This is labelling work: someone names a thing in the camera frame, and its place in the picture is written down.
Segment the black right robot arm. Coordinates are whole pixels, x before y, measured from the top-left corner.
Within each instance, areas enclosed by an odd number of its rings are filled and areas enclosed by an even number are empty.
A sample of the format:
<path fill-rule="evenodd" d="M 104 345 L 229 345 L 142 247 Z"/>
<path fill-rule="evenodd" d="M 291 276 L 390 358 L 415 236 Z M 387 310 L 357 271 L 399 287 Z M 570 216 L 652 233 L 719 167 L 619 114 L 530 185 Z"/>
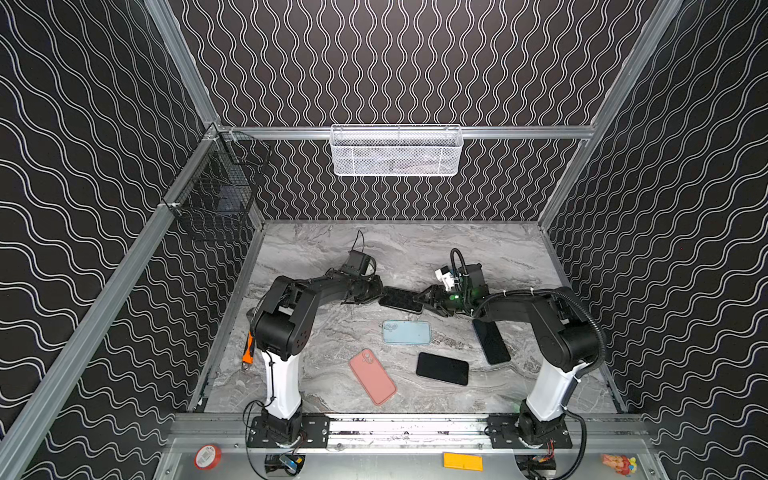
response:
<path fill-rule="evenodd" d="M 414 300 L 443 317 L 465 315 L 476 322 L 531 326 L 543 360 L 531 393 L 521 402 L 515 429 L 527 446 L 554 441 L 564 430 L 575 387 L 605 360 L 601 327 L 569 287 L 492 292 L 480 263 L 466 263 L 457 248 L 451 250 L 450 260 L 436 271 L 438 283 Z"/>

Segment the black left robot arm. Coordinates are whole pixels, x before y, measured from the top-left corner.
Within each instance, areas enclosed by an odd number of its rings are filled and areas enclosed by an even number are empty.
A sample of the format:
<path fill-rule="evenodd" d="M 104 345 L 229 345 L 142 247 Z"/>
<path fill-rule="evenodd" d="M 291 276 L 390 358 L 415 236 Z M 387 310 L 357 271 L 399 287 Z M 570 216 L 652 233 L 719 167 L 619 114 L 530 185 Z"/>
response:
<path fill-rule="evenodd" d="M 254 350 L 261 354 L 266 369 L 267 398 L 261 407 L 260 424 L 270 440 L 290 445 L 300 436 L 301 353 L 309 342 L 319 308 L 334 301 L 367 304 L 382 293 L 383 282 L 377 274 L 330 269 L 315 278 L 275 279 L 249 327 Z"/>

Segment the black smartphone near right arm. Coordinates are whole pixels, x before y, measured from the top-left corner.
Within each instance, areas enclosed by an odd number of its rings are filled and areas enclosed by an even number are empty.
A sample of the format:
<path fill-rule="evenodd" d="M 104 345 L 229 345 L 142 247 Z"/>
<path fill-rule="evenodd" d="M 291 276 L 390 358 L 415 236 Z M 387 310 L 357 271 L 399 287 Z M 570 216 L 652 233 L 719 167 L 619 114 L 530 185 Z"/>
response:
<path fill-rule="evenodd" d="M 489 365 L 511 361 L 511 355 L 495 322 L 475 319 L 472 326 Z"/>

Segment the light blue phone case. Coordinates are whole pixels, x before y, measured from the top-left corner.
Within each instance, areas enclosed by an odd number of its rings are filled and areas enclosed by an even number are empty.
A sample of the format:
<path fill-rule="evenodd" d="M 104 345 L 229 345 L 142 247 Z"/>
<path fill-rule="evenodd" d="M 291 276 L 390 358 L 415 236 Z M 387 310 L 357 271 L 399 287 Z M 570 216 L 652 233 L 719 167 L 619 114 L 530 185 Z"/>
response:
<path fill-rule="evenodd" d="M 386 320 L 382 335 L 391 345 L 428 345 L 432 339 L 430 325 L 423 321 Z"/>

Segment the black smartphone lying flat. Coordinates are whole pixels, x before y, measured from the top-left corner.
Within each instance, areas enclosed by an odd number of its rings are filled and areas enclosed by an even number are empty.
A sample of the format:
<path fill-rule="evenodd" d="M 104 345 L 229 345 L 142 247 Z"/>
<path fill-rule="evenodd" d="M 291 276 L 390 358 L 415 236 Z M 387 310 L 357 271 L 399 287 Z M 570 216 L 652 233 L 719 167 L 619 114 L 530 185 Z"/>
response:
<path fill-rule="evenodd" d="M 441 382 L 467 386 L 469 363 L 463 360 L 420 352 L 417 358 L 416 374 Z"/>

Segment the yellow block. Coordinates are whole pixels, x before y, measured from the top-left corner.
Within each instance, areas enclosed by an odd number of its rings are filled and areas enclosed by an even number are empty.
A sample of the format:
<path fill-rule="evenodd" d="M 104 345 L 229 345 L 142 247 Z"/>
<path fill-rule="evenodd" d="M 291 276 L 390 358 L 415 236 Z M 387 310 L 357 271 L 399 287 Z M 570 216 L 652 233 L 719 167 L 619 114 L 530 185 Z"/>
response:
<path fill-rule="evenodd" d="M 443 454 L 443 466 L 446 469 L 469 472 L 483 472 L 483 458 L 477 455 L 445 452 Z"/>

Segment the red tape roll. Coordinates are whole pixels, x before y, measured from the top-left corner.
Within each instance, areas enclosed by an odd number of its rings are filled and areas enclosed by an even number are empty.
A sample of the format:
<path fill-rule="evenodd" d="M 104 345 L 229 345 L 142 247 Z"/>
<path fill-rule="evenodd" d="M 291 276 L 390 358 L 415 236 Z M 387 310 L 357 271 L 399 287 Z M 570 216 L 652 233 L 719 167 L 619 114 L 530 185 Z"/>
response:
<path fill-rule="evenodd" d="M 222 451 L 215 444 L 206 444 L 198 449 L 194 456 L 194 465 L 198 470 L 212 470 L 221 461 Z"/>

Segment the small colourful toy figure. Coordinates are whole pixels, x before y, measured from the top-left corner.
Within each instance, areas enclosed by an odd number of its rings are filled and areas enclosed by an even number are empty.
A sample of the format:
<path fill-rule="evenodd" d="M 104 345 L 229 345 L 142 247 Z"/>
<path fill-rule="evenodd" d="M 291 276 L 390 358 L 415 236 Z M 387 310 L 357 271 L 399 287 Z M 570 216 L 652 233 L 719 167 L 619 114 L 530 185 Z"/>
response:
<path fill-rule="evenodd" d="M 622 476 L 631 476 L 638 470 L 638 463 L 635 457 L 626 455 L 601 455 L 602 464 L 610 467 L 615 473 Z"/>

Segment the horizontal aluminium back rail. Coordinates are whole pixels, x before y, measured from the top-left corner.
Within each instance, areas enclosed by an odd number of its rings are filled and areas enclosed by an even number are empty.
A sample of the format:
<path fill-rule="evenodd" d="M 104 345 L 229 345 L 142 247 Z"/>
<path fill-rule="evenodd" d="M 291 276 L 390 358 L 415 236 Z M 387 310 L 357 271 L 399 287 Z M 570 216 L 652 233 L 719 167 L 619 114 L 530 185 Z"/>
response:
<path fill-rule="evenodd" d="M 258 140 L 320 140 L 329 141 L 337 134 L 360 138 L 382 138 L 403 135 L 414 138 L 419 134 L 460 134 L 465 140 L 482 139 L 590 139 L 596 129 L 592 126 L 457 126 L 457 125 L 334 125 L 331 127 L 223 127 L 234 135 Z"/>

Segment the aluminium corner frame post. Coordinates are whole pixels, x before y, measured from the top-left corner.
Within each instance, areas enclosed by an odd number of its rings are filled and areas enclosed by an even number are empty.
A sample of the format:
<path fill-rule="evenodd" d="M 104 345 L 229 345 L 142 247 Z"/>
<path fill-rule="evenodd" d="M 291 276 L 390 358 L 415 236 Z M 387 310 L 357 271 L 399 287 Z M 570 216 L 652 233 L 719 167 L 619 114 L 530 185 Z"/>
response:
<path fill-rule="evenodd" d="M 167 0 L 148 0 L 146 8 L 160 33 L 168 54 L 179 72 L 181 83 L 205 124 L 220 125 L 220 117 L 203 83 L 181 26 Z"/>

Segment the right aluminium corner post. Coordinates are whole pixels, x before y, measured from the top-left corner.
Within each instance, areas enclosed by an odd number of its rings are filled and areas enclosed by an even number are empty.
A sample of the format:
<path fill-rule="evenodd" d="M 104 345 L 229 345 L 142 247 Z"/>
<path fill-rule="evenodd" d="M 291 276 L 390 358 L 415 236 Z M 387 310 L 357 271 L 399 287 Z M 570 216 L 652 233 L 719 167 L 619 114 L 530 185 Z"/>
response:
<path fill-rule="evenodd" d="M 547 233 L 555 221 L 557 213 L 564 205 L 569 192 L 576 184 L 581 172 L 587 167 L 595 149 L 603 140 L 608 128 L 617 117 L 623 103 L 636 84 L 643 68 L 656 51 L 670 23 L 678 14 L 682 5 L 681 0 L 658 1 L 655 8 L 643 25 L 643 28 L 628 54 L 626 60 L 606 93 L 601 107 L 591 123 L 592 134 L 582 140 L 565 168 L 547 205 L 543 209 L 538 225 Z"/>

